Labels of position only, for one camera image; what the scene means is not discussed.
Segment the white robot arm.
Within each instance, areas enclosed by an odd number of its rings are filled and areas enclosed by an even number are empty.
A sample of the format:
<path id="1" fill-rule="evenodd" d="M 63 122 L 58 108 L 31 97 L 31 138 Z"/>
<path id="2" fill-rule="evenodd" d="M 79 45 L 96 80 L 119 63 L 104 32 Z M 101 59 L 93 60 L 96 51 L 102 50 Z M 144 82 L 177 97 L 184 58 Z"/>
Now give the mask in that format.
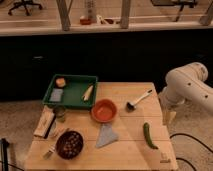
<path id="1" fill-rule="evenodd" d="M 199 62 L 172 69 L 166 74 L 166 86 L 158 94 L 164 125 L 172 122 L 176 116 L 174 108 L 186 100 L 213 115 L 213 88 L 205 84 L 207 78 L 208 70 Z"/>

